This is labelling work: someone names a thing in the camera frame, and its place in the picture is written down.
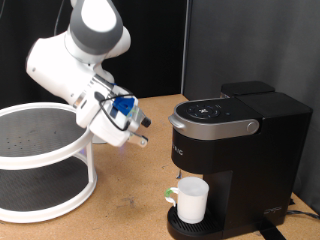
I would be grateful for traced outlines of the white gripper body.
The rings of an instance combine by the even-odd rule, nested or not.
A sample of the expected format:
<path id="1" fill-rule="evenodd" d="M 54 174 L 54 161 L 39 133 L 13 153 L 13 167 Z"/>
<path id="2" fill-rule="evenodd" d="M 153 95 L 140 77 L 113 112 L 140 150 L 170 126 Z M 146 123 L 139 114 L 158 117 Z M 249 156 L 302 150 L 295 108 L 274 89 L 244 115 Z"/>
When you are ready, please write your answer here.
<path id="1" fill-rule="evenodd" d="M 144 118 L 137 98 L 118 86 L 88 84 L 80 97 L 77 124 L 112 146 L 120 147 L 127 142 Z"/>

